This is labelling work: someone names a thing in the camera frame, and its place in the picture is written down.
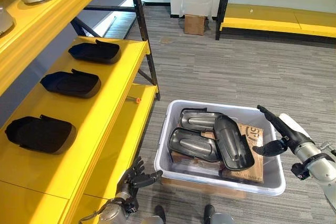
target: white plastic bin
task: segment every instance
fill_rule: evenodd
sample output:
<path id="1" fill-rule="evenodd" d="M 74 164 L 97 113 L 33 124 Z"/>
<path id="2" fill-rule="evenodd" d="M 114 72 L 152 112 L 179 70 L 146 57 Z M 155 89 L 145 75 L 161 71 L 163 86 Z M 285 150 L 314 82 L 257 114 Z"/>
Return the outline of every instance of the white plastic bin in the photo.
<path id="1" fill-rule="evenodd" d="M 264 157 L 263 184 L 252 181 L 246 183 L 228 181 L 219 177 L 218 172 L 215 171 L 209 173 L 208 169 L 201 167 L 174 164 L 169 153 L 168 142 L 171 132 L 178 125 L 181 111 L 184 108 L 207 108 L 210 112 L 224 113 L 237 123 L 261 128 L 264 130 L 264 144 L 276 139 L 275 130 L 271 123 L 265 119 L 263 113 L 255 108 L 175 100 L 168 106 L 154 161 L 155 170 L 162 170 L 163 177 L 272 196 L 280 195 L 285 191 L 286 182 L 280 156 Z"/>

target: yellow shelf in background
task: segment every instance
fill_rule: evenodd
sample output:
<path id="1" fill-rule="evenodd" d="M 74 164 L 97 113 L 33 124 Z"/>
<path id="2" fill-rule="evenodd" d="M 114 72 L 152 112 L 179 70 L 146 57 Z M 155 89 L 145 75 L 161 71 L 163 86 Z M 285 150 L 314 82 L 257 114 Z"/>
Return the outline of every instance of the yellow shelf in background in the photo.
<path id="1" fill-rule="evenodd" d="M 336 14 L 289 8 L 228 4 L 224 27 L 336 38 Z"/>
<path id="2" fill-rule="evenodd" d="M 21 0 L 0 0 L 15 20 L 0 36 L 0 95 L 32 60 L 92 0 L 49 0 L 26 5 Z"/>
<path id="3" fill-rule="evenodd" d="M 2 181 L 0 195 L 1 223 L 6 224 L 57 223 L 68 201 Z"/>
<path id="4" fill-rule="evenodd" d="M 73 45 L 94 42 L 96 38 L 78 37 Z M 41 193 L 68 199 L 63 218 L 73 211 L 84 191 L 131 84 L 149 47 L 146 41 L 102 39 L 118 44 L 121 59 L 113 65 L 75 60 L 67 51 L 48 73 L 70 72 L 72 68 L 97 74 L 99 92 L 90 99 L 68 97 L 46 91 L 37 84 L 0 131 L 0 180 Z M 24 116 L 41 114 L 68 121 L 77 129 L 72 147 L 61 155 L 32 152 L 10 142 L 5 129 Z"/>
<path id="5" fill-rule="evenodd" d="M 155 93 L 156 86 L 132 85 L 128 95 L 141 98 L 141 102 L 125 101 L 122 106 L 72 223 L 78 223 L 80 218 L 98 210 L 107 199 L 115 196 L 117 183 L 137 152 Z"/>

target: gray carpet floor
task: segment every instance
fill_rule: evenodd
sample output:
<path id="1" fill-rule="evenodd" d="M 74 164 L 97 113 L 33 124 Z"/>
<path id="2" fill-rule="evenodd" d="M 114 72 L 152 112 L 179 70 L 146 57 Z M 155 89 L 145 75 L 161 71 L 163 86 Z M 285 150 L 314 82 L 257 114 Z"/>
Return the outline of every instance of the gray carpet floor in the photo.
<path id="1" fill-rule="evenodd" d="M 274 113 L 291 115 L 316 143 L 336 144 L 334 45 L 230 35 L 216 41 L 215 22 L 207 24 L 204 36 L 186 35 L 184 20 L 170 18 L 169 7 L 146 6 L 144 11 L 161 90 L 140 150 L 147 172 L 154 170 L 167 106 L 176 99 L 262 104 Z M 141 39 L 137 24 L 128 38 Z M 146 60 L 142 68 L 146 69 Z M 136 81 L 145 83 L 141 77 Z M 336 223 L 314 180 L 301 182 L 291 173 L 298 159 L 287 151 L 281 161 L 287 185 L 280 196 L 248 193 L 246 199 L 227 199 L 157 183 L 139 190 L 140 209 L 129 223 L 140 223 L 157 204 L 173 224 L 202 223 L 206 204 L 241 224 Z"/>

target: metal robot arm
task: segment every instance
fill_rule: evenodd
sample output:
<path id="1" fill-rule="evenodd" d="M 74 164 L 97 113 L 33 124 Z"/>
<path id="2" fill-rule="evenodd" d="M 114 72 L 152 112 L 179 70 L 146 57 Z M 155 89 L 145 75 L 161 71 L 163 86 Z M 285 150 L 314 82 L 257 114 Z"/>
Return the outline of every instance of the metal robot arm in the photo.
<path id="1" fill-rule="evenodd" d="M 153 184 L 162 176 L 161 170 L 152 174 L 143 171 L 143 161 L 137 157 L 119 180 L 115 198 L 109 199 L 98 211 L 80 219 L 78 223 L 83 224 L 99 215 L 98 224 L 125 224 L 129 214 L 137 212 L 139 208 L 138 189 Z"/>
<path id="2" fill-rule="evenodd" d="M 302 162 L 293 164 L 291 171 L 300 180 L 309 176 L 315 178 L 336 213 L 336 164 L 327 153 L 322 152 L 328 149 L 336 156 L 336 150 L 328 142 L 316 147 L 308 133 L 290 116 L 281 114 L 277 117 L 263 106 L 258 105 L 257 108 L 282 135 L 282 139 L 271 141 L 262 147 L 254 146 L 253 150 L 259 155 L 276 156 L 290 148 Z"/>

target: small cardboard box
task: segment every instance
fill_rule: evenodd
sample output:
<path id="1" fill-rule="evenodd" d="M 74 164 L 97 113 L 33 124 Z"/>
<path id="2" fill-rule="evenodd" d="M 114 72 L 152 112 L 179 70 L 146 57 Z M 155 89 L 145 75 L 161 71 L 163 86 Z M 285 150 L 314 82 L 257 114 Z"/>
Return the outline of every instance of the small cardboard box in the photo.
<path id="1" fill-rule="evenodd" d="M 204 35 L 204 16 L 185 15 L 184 19 L 184 33 L 194 35 Z"/>
<path id="2" fill-rule="evenodd" d="M 263 130 L 259 128 L 255 128 L 249 125 L 244 125 L 238 123 L 238 127 L 240 133 L 242 135 L 246 135 L 246 139 L 248 145 L 252 151 L 253 146 L 262 146 L 263 143 Z M 203 137 L 208 137 L 215 139 L 213 132 L 202 132 L 201 135 Z M 207 169 L 221 170 L 222 176 L 225 178 L 233 178 L 233 179 L 246 179 L 251 180 L 258 183 L 264 182 L 264 162 L 263 157 L 258 155 L 256 152 L 252 151 L 253 158 L 255 160 L 254 166 L 247 170 L 242 170 L 238 172 L 234 172 L 232 170 L 225 169 L 223 162 L 207 162 L 205 160 L 199 158 L 192 158 L 185 155 L 182 155 L 177 152 L 172 152 L 172 160 L 174 163 L 183 163 L 185 165 L 195 165 Z"/>

